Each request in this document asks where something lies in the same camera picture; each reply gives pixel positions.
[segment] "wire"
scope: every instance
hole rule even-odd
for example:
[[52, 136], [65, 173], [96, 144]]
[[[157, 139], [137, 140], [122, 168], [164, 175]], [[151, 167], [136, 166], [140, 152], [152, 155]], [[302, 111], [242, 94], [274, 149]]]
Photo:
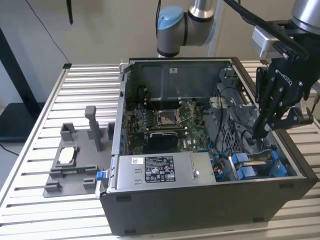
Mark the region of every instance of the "wire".
[[218, 129], [218, 133], [217, 135], [215, 136], [215, 140], [214, 140], [214, 144], [213, 144], [213, 148], [217, 151], [217, 152], [223, 152], [223, 151], [218, 151], [217, 150], [217, 142], [218, 142], [218, 138], [220, 136], [220, 133], [221, 133], [221, 130], [222, 130], [222, 123], [223, 123], [223, 119], [224, 119], [224, 108], [222, 106], [222, 101], [221, 101], [221, 96], [222, 96], [222, 93], [224, 90], [226, 89], [236, 89], [235, 87], [233, 86], [226, 86], [224, 87], [220, 93], [219, 93], [219, 98], [220, 98], [220, 110], [221, 110], [221, 114], [220, 114], [220, 122], [219, 122], [219, 129]]
[[159, 21], [159, 13], [161, 9], [161, 0], [158, 1], [158, 6], [156, 8], [156, 13], [155, 13], [155, 35], [158, 37], [158, 21]]
[[315, 111], [315, 109], [316, 109], [316, 106], [317, 106], [317, 104], [314, 103], [313, 106], [312, 106], [312, 110], [311, 110], [311, 113], [312, 113], [312, 114], [314, 114], [314, 111]]
[[16, 156], [19, 156], [18, 153], [15, 153], [14, 151], [10, 151], [10, 150], [6, 149], [1, 143], [0, 143], [0, 147], [2, 147], [3, 150], [7, 151], [8, 153], [11, 153], [11, 154], [14, 154], [14, 155], [16, 155]]
[[58, 44], [56, 44], [54, 38], [51, 36], [50, 32], [48, 31], [48, 29], [46, 28], [46, 26], [44, 25], [44, 23], [41, 21], [41, 19], [38, 17], [38, 15], [36, 14], [35, 10], [32, 8], [32, 6], [30, 5], [30, 3], [28, 2], [28, 0], [24, 0], [30, 7], [30, 9], [32, 10], [32, 12], [34, 13], [34, 15], [36, 16], [36, 18], [39, 20], [39, 22], [42, 24], [42, 26], [44, 27], [44, 29], [46, 30], [46, 32], [48, 33], [49, 37], [51, 38], [52, 42], [54, 43], [54, 45], [59, 49], [59, 51], [62, 53], [62, 55], [64, 56], [64, 58], [67, 60], [68, 64], [70, 63], [69, 59], [66, 57], [66, 55], [64, 54], [64, 52], [61, 50], [61, 48], [58, 46]]
[[223, 123], [223, 120], [224, 120], [224, 108], [222, 107], [222, 101], [221, 101], [221, 97], [220, 97], [220, 122], [219, 122], [219, 129], [218, 129], [218, 133], [217, 135], [215, 136], [215, 139], [214, 139], [214, 144], [213, 144], [213, 148], [217, 151], [217, 152], [220, 152], [217, 150], [217, 143], [218, 143], [218, 138], [220, 136], [220, 133], [221, 133], [221, 130], [222, 130], [222, 123]]
[[261, 152], [257, 152], [257, 153], [250, 153], [250, 154], [248, 154], [248, 156], [252, 156], [252, 155], [260, 155], [260, 154], [264, 154], [264, 153], [266, 153], [266, 152], [272, 152], [272, 151], [273, 151], [272, 149], [268, 148], [268, 149], [265, 149], [265, 150], [263, 150], [263, 151], [261, 151]]
[[262, 18], [248, 11], [247, 9], [245, 9], [243, 6], [241, 6], [234, 0], [224, 0], [224, 2], [228, 4], [237, 13], [239, 13], [241, 16], [243, 16], [245, 19], [252, 22], [252, 24], [262, 28], [263, 30], [265, 30], [275, 38], [279, 39], [280, 42], [282, 42], [287, 47], [295, 51], [298, 55], [300, 55], [303, 60], [306, 61], [309, 58], [309, 54], [303, 46], [301, 46], [296, 41], [291, 39], [288, 35], [286, 35], [281, 30], [274, 27], [272, 24], [264, 21]]
[[157, 111], [157, 109], [156, 109], [156, 107], [152, 104], [152, 102], [146, 97], [145, 99], [147, 99], [148, 100], [148, 102], [151, 104], [151, 106], [154, 108], [154, 110], [156, 110]]

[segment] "white wall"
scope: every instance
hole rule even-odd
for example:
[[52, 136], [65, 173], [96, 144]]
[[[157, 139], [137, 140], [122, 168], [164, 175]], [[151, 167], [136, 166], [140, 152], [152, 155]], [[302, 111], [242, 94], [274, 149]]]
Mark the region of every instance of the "white wall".
[[[158, 0], [73, 0], [73, 25], [69, 24], [65, 0], [29, 2], [73, 64], [119, 63], [120, 59], [157, 54], [155, 12]], [[191, 2], [163, 0], [162, 7], [180, 5], [187, 10]], [[290, 18], [293, 2], [242, 0], [245, 7], [267, 20]], [[24, 0], [0, 1], [0, 26], [36, 99], [44, 102], [65, 58]], [[251, 36], [252, 27], [225, 6], [217, 56], [257, 59], [251, 48]], [[207, 53], [207, 47], [182, 47], [180, 56], [204, 57]], [[11, 87], [5, 88], [14, 92]], [[1, 98], [7, 99], [3, 91], [0, 90], [0, 104]], [[12, 94], [10, 101], [19, 102], [19, 96]]]

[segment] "black pole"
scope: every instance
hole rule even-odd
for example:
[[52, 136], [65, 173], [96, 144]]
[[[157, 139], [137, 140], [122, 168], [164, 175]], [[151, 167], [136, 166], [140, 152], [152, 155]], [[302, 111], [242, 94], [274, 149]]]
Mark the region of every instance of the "black pole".
[[14, 53], [0, 27], [0, 60], [30, 115], [38, 117], [41, 108], [32, 93]]

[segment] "open computer tower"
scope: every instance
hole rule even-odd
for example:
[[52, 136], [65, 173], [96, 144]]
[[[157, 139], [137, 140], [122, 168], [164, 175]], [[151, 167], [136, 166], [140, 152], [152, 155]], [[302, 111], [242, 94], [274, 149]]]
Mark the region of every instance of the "open computer tower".
[[235, 57], [133, 58], [108, 187], [114, 235], [267, 222], [318, 181], [285, 130], [251, 138], [255, 84]]

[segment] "sticker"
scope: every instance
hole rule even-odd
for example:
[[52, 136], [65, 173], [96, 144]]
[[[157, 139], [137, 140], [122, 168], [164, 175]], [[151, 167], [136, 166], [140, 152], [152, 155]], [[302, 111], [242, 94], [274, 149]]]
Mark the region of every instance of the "sticker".
[[173, 156], [145, 157], [144, 169], [145, 181], [147, 183], [162, 183], [176, 181]]
[[133, 157], [131, 164], [144, 164], [143, 157]]

